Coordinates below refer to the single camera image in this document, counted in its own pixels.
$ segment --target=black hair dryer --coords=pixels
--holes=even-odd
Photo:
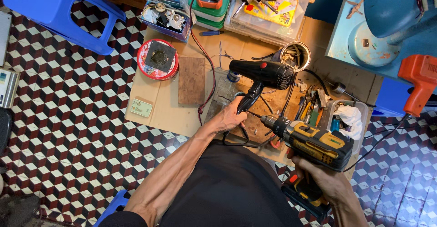
[[[238,105],[237,114],[248,110],[257,101],[264,87],[285,90],[291,84],[293,68],[274,61],[232,60],[229,69],[254,81],[243,100]]]

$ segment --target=green container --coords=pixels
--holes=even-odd
[[[197,0],[194,0],[193,2],[193,12],[198,17],[205,18],[209,21],[221,23],[223,26],[224,19],[226,16],[226,12],[228,11],[229,3],[231,0],[223,0],[221,2],[220,9],[213,9],[213,8],[202,8],[197,4]]]
[[[201,27],[204,27],[206,29],[212,30],[212,31],[218,31],[223,27],[223,24],[225,23],[226,17],[223,18],[221,22],[213,22],[210,20],[207,20],[205,18],[196,17],[197,22],[196,25],[199,25]]]

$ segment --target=blue chair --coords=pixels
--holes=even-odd
[[[93,225],[93,227],[98,227],[99,224],[102,222],[102,220],[107,216],[109,216],[110,214],[114,213],[119,206],[126,206],[129,200],[124,197],[124,194],[126,192],[127,190],[125,189],[118,191],[117,195],[115,195],[111,203],[109,203],[109,206],[105,209],[105,211],[102,213],[100,218],[97,219],[97,222]]]
[[[126,14],[106,0],[85,0],[109,14],[100,38],[85,32],[71,19],[70,10],[76,0],[3,0],[10,9],[41,24],[48,30],[61,35],[66,40],[101,55],[109,55],[113,49],[107,45],[115,21],[126,20]]]

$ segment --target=checkered floor tile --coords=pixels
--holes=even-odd
[[[132,193],[188,139],[124,119],[146,26],[137,19],[139,9],[121,9],[127,21],[115,24],[108,43],[114,51],[100,56],[0,1],[0,10],[13,16],[5,66],[21,73],[12,135],[0,158],[8,168],[3,194],[36,194],[51,220],[94,224],[119,190]],[[96,6],[76,2],[71,15],[85,31],[101,35],[107,15]],[[356,167],[351,184],[371,226],[437,226],[437,127],[427,125],[437,114],[427,111]],[[373,117],[361,154],[398,121]],[[276,168],[281,180],[294,170]],[[333,226],[332,217],[318,223],[289,203],[306,226]]]

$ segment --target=orange heat gun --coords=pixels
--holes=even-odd
[[[398,77],[414,85],[414,90],[404,106],[405,113],[419,117],[437,86],[437,58],[428,55],[411,55],[402,60]]]

